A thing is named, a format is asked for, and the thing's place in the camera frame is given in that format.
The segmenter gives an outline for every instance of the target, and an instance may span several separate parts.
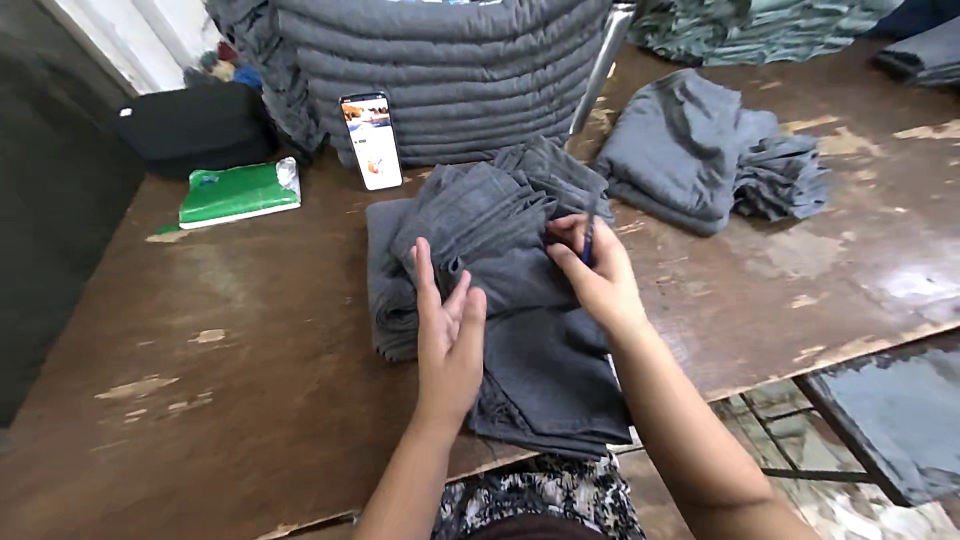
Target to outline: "folded gray fabric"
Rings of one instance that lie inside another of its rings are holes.
[[[741,109],[739,92],[692,69],[634,94],[594,167],[612,197],[701,236],[723,230],[734,208],[807,217],[827,193],[816,139],[780,136],[774,114]]]
[[[445,297],[467,268],[487,293],[485,378],[468,426],[541,451],[598,458],[630,440],[602,332],[543,249],[546,223],[597,202],[607,182],[543,137],[493,164],[438,165],[414,199],[367,208],[368,301],[376,350],[417,354],[418,236]]]
[[[271,2],[347,166],[355,157],[338,100],[356,93],[387,93],[405,165],[488,159],[529,135],[563,136],[612,3]]]
[[[918,85],[960,83],[960,17],[887,45],[876,61]]]

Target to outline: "tiled floor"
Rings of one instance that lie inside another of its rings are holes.
[[[765,418],[810,406],[789,380],[766,384],[747,393]],[[713,405],[717,416],[764,467],[786,468],[770,437],[739,397]],[[816,412],[808,411],[770,424],[786,452],[801,468],[862,471],[850,451]],[[643,450],[619,456],[620,468],[633,490],[640,522],[650,540],[691,540],[657,470]],[[773,479],[786,499],[824,540],[960,540],[960,503],[928,503],[916,508],[894,506],[871,484]],[[298,540],[347,540],[352,527],[340,525],[298,535]]]

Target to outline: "white wall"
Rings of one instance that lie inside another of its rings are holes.
[[[183,87],[183,68],[220,36],[203,0],[46,0],[53,2],[141,94]]]

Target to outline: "blue pen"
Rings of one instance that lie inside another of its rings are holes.
[[[593,250],[593,221],[596,219],[597,204],[600,202],[599,199],[600,197],[598,195],[594,195],[590,199],[590,208],[587,211],[587,230],[584,232],[584,251],[580,254],[580,260],[587,266],[593,266],[593,261],[590,259],[590,252]]]

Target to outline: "phone screen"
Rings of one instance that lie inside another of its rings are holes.
[[[344,97],[340,109],[367,189],[403,184],[387,96],[374,93]]]

